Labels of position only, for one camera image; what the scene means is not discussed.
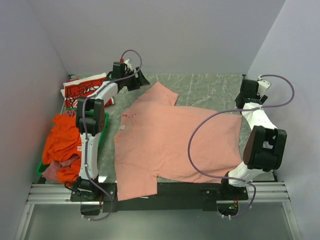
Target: white wall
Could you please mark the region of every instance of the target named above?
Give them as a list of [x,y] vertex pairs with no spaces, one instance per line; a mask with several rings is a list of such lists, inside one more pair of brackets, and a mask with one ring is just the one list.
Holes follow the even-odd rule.
[[27,0],[0,1],[0,235],[13,239],[67,74]]
[[245,74],[284,1],[29,0],[69,74],[109,71],[126,49],[146,73]]
[[[292,104],[267,113],[288,134],[277,175],[285,181],[305,240],[320,239],[319,9],[319,0],[286,1],[247,75],[280,74],[294,84]],[[290,88],[272,82],[266,103],[287,100]]]

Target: orange cloth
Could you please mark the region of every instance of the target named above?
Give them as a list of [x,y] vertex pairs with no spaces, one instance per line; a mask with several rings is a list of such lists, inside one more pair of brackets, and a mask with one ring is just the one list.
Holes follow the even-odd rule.
[[70,168],[62,168],[57,172],[60,183],[75,182],[81,168],[81,137],[76,127],[76,118],[57,114],[52,121],[55,123],[46,139],[42,162],[44,165],[53,161],[64,162],[74,155],[80,158],[75,160]]
[[81,159],[75,160],[73,163],[71,163],[70,168],[61,168],[56,174],[56,177],[60,183],[74,183],[80,172],[81,168]]

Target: pink t-shirt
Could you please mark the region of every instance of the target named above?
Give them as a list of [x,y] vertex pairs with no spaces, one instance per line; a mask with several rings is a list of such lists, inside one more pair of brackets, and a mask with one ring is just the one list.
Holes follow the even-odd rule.
[[[195,128],[216,111],[174,106],[178,94],[156,83],[121,116],[114,137],[118,200],[157,194],[157,177],[189,183],[218,183],[198,173],[188,159]],[[195,165],[224,176],[241,162],[241,116],[220,114],[205,123],[191,144]]]

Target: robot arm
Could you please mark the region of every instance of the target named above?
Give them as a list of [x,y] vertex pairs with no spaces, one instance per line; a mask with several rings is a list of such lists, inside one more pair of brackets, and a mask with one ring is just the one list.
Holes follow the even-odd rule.
[[91,98],[86,102],[85,110],[88,111],[93,109],[92,115],[85,114],[85,123],[88,132],[87,149],[85,148],[86,133],[83,122],[83,104],[86,98],[80,97],[78,100],[76,126],[79,129],[82,143],[81,169],[79,172],[79,177],[81,180],[88,180],[85,168],[85,156],[87,157],[87,170],[89,177],[93,180],[98,177],[98,144],[101,132],[105,127],[104,103],[107,102],[111,97],[115,96],[123,87],[127,87],[128,91],[132,91],[139,89],[140,86],[150,84],[141,71],[131,78],[120,80],[117,83],[112,82],[116,79],[130,76],[133,73],[134,71],[129,60],[126,60],[125,62],[114,62],[110,81],[103,82],[97,91],[94,92],[91,95]]
[[[265,95],[270,83],[243,79],[240,93],[235,99],[238,109],[255,109],[261,107],[267,100]],[[228,177],[252,181],[262,173],[276,170],[280,167],[286,145],[287,133],[278,129],[261,108],[255,111],[242,111],[247,120],[251,134],[243,152],[243,162],[228,173]],[[229,180],[234,187],[245,187],[246,183],[234,179]]]

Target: marble work surface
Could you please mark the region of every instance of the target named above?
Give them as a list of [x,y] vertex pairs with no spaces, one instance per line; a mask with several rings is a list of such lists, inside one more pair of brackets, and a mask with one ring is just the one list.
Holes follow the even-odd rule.
[[[130,92],[123,89],[114,97],[115,105],[105,109],[110,117],[106,134],[98,151],[99,182],[114,183],[116,181],[114,136],[120,126],[121,114],[156,82],[179,94],[176,106],[194,106],[222,111],[235,108],[234,100],[239,94],[243,78],[240,74],[146,74],[145,77],[150,82],[150,86]],[[243,118],[239,137],[241,156],[250,132],[250,127]],[[271,172],[258,177],[256,181],[274,180]],[[158,182],[174,181],[159,177]]]

